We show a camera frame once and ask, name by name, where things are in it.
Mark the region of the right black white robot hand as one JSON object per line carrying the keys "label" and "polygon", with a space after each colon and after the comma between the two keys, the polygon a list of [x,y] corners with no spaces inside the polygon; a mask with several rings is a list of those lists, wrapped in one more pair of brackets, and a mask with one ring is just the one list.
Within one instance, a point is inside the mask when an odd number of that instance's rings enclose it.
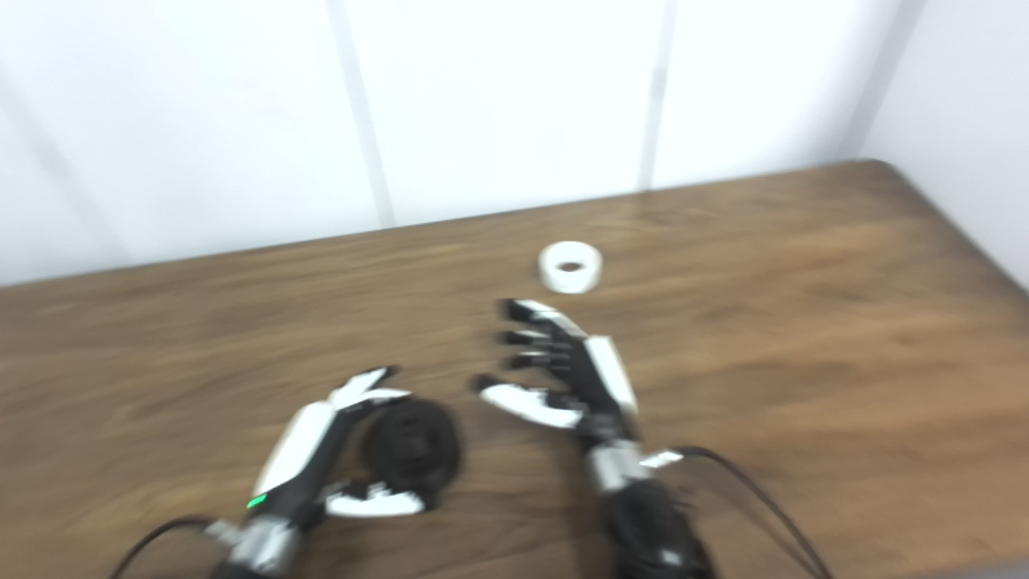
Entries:
{"label": "right black white robot hand", "polygon": [[613,339],[591,335],[565,313],[534,300],[504,299],[499,309],[523,325],[499,336],[501,343],[522,346],[505,369],[541,370],[563,387],[554,391],[481,374],[470,382],[481,400],[531,424],[572,431],[587,448],[638,440],[638,403]]}

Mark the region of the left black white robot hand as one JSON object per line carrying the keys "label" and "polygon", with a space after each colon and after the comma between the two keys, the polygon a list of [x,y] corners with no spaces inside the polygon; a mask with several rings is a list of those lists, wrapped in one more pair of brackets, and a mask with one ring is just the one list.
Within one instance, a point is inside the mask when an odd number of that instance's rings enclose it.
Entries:
{"label": "left black white robot hand", "polygon": [[301,407],[269,455],[247,502],[247,517],[278,517],[308,530],[327,516],[386,518],[426,511],[426,503],[412,491],[392,490],[383,482],[327,482],[355,426],[375,411],[409,400],[411,392],[382,385],[397,371],[396,366],[365,370],[325,399]]}

